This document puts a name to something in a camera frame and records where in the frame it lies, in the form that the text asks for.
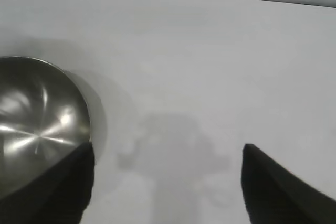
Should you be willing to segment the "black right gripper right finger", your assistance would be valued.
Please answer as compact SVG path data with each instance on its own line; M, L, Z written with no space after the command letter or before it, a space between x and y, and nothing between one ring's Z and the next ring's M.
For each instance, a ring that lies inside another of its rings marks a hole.
M241 188L251 223L335 223L335 200L245 144Z

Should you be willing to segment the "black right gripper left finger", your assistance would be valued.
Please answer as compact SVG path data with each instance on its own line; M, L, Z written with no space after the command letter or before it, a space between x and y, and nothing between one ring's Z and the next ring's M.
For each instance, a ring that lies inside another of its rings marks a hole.
M80 223L94 185L95 155L83 143L23 188L1 199L1 223Z

